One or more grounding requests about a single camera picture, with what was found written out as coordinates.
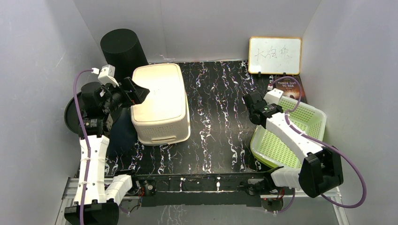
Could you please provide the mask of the cream perforated plastic basket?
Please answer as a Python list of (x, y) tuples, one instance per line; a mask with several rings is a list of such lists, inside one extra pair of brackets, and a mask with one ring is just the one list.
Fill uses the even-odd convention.
[(138, 140), (150, 146), (186, 141), (191, 126), (180, 66), (163, 63), (138, 67), (132, 80), (150, 91), (143, 103), (130, 108)]

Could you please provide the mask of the dark blue plastic bin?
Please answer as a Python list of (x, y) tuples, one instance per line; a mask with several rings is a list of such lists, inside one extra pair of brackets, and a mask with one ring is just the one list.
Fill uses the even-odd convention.
[(128, 107), (122, 109), (118, 118), (112, 117), (111, 114), (99, 118), (83, 118), (80, 111), (83, 101), (81, 100), (81, 92), (79, 92), (77, 94), (79, 111), (76, 109), (74, 99), (71, 99), (64, 112), (64, 121), (67, 128), (80, 138), (84, 137), (83, 128), (85, 128), (88, 136), (108, 137), (107, 154), (115, 157), (131, 151), (138, 141), (137, 132), (130, 120), (129, 107), (132, 105), (128, 99), (126, 102)]

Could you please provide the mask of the black ribbed plastic bin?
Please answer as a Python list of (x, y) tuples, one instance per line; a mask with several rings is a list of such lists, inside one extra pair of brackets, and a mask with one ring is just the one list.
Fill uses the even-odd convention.
[(137, 34), (130, 29), (106, 33), (100, 40), (100, 48), (106, 62), (115, 67), (118, 82), (125, 77), (131, 78), (136, 68), (149, 64)]

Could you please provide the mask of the green perforated plastic basket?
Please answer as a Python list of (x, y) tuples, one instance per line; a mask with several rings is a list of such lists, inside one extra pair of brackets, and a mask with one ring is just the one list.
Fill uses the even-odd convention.
[(278, 166), (301, 168), (309, 153), (322, 150), (322, 145), (309, 140), (310, 136), (323, 140), (327, 121), (326, 114), (308, 104), (300, 103), (289, 114), (289, 123), (285, 115), (277, 115), (267, 124), (267, 129), (258, 126), (250, 143), (250, 150), (261, 163), (275, 168)]

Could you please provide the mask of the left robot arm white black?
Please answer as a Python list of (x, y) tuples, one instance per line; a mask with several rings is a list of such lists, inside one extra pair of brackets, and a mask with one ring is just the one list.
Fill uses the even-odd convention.
[(149, 92), (126, 77), (115, 83), (90, 82), (80, 94), (74, 93), (81, 160), (77, 192), (72, 206), (64, 211), (70, 224), (115, 225), (122, 198), (140, 190), (140, 182), (132, 172), (117, 175), (106, 185), (105, 157), (114, 123), (112, 113), (143, 103)]

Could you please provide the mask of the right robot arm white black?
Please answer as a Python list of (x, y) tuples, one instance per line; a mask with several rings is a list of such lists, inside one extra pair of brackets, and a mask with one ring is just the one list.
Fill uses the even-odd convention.
[(250, 150), (270, 167), (264, 181), (268, 193), (288, 187), (314, 198), (343, 183), (341, 157), (321, 143), (326, 124), (323, 112), (285, 97), (278, 89), (265, 96), (249, 93), (243, 100), (256, 125)]

